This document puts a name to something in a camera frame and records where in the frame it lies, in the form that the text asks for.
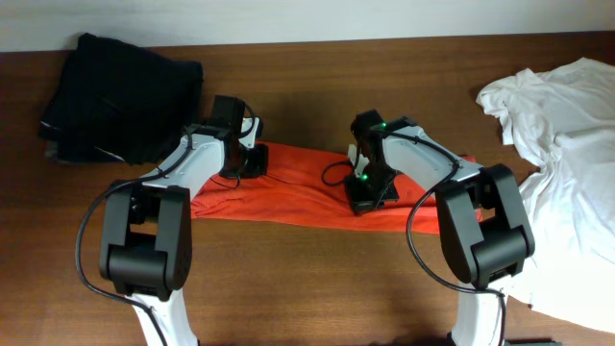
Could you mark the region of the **red soccer t-shirt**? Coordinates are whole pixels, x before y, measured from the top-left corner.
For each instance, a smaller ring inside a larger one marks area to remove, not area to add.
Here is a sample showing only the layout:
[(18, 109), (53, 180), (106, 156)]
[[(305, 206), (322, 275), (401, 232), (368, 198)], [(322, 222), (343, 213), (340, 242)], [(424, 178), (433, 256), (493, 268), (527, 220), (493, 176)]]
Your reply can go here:
[(237, 182), (214, 176), (191, 202), (194, 219), (270, 221), (355, 232), (406, 230), (406, 219), (424, 189), (405, 175), (394, 181), (400, 199), (355, 215), (343, 186), (323, 184), (326, 167), (342, 154), (268, 142), (265, 175)]

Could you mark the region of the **white t-shirt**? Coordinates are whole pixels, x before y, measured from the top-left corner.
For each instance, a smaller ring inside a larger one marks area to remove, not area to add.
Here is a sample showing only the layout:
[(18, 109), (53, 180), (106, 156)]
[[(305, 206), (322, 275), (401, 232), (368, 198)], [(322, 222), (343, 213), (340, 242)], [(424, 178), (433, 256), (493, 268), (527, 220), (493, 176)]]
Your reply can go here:
[(581, 58), (525, 69), (477, 102), (537, 167), (520, 185), (535, 252), (511, 296), (551, 317), (614, 330), (614, 68)]

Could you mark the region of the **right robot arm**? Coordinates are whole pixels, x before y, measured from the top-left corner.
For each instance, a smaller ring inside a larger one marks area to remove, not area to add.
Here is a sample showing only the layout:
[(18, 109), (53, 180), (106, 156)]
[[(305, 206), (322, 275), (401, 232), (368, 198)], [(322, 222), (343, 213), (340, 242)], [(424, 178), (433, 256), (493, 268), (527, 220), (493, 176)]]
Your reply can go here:
[(503, 164), (484, 167), (456, 155), (407, 117), (386, 122), (377, 111), (366, 111), (356, 116), (351, 132), (357, 143), (349, 149), (353, 172), (344, 185), (353, 213), (398, 200), (394, 181), (400, 175), (423, 188), (406, 228), (433, 197), (442, 253), (457, 281), (439, 277), (422, 259), (417, 262), (458, 294), (449, 342), (504, 345), (508, 291), (535, 251), (513, 172)]

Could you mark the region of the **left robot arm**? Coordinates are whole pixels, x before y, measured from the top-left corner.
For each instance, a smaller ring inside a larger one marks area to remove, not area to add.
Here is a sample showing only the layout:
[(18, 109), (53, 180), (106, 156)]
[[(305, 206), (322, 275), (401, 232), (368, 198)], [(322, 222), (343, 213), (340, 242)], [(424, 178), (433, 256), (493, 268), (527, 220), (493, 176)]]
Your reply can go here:
[(196, 345), (183, 287), (192, 263), (191, 201), (214, 177), (240, 183), (265, 174), (262, 123), (242, 100), (218, 95), (203, 124), (134, 183), (106, 196), (99, 270), (131, 305), (150, 345)]

